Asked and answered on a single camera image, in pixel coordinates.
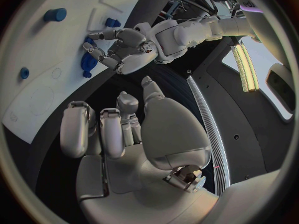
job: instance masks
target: robotic hand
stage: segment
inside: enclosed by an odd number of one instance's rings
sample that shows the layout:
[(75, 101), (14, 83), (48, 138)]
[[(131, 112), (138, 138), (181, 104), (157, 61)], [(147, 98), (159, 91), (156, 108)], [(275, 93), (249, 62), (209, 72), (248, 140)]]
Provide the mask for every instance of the robotic hand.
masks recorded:
[(117, 45), (121, 48), (135, 49), (121, 61), (112, 58), (111, 51), (107, 56), (96, 44), (85, 42), (83, 48), (103, 65), (118, 74), (126, 75), (139, 70), (152, 60), (157, 64), (170, 63), (184, 55), (188, 47), (194, 47), (204, 40), (221, 39), (222, 36), (251, 36), (258, 40), (246, 18), (218, 20), (214, 17), (180, 24), (177, 24), (176, 20), (165, 20), (154, 27), (145, 22), (137, 24), (133, 29), (107, 30), (89, 35), (95, 40), (117, 39)]

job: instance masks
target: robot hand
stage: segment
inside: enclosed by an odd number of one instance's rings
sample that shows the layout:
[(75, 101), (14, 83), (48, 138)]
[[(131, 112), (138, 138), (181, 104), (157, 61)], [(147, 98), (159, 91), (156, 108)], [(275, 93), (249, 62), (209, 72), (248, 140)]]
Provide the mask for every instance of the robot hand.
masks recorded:
[(148, 23), (137, 24), (133, 29), (107, 30), (89, 35), (92, 39), (117, 39), (120, 47), (131, 47), (132, 54), (118, 61), (107, 57), (96, 44), (88, 42), (83, 48), (103, 65), (116, 73), (126, 75), (139, 70), (151, 61), (166, 64), (181, 57), (189, 47), (204, 40), (217, 40), (222, 36), (256, 35), (245, 18), (205, 18), (201, 21), (186, 21), (178, 24), (176, 20), (165, 20), (151, 27)]

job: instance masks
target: dark floor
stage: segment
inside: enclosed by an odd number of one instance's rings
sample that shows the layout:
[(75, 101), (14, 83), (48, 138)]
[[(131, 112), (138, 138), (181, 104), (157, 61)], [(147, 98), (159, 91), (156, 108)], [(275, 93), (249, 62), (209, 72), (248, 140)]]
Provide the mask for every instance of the dark floor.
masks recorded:
[[(97, 114), (104, 108), (113, 108), (121, 91), (135, 96), (140, 101), (137, 116), (144, 119), (143, 90), (141, 80), (149, 75), (160, 86), (164, 94), (187, 107), (202, 123), (202, 119), (191, 90), (184, 78), (167, 66), (154, 63), (145, 66), (132, 75), (114, 75), (102, 85), (86, 102)], [(80, 159), (64, 156), (60, 150), (59, 136), (50, 147), (36, 185), (37, 196), (55, 213), (71, 224), (84, 224), (86, 220), (77, 204), (75, 184)], [(212, 162), (203, 170), (206, 176), (205, 188), (214, 192)]]

